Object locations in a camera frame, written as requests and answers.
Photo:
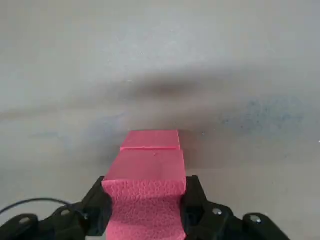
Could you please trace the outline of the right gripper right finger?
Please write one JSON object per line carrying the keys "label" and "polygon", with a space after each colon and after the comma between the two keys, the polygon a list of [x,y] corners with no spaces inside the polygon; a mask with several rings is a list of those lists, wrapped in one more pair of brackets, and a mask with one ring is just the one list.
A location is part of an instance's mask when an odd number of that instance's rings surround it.
{"label": "right gripper right finger", "polygon": [[196,175],[186,178],[180,216],[187,240],[289,240],[262,213],[247,213],[238,218],[229,207],[209,201]]}

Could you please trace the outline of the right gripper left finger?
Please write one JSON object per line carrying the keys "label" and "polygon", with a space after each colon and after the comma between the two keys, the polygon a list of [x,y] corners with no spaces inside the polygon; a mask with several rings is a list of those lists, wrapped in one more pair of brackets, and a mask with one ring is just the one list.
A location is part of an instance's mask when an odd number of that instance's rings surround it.
{"label": "right gripper left finger", "polygon": [[112,199],[104,192],[100,176],[82,201],[39,197],[13,203],[0,210],[1,214],[23,204],[51,202],[62,206],[50,216],[40,220],[36,214],[23,213],[9,219],[0,227],[2,240],[84,240],[101,237],[112,216]]}

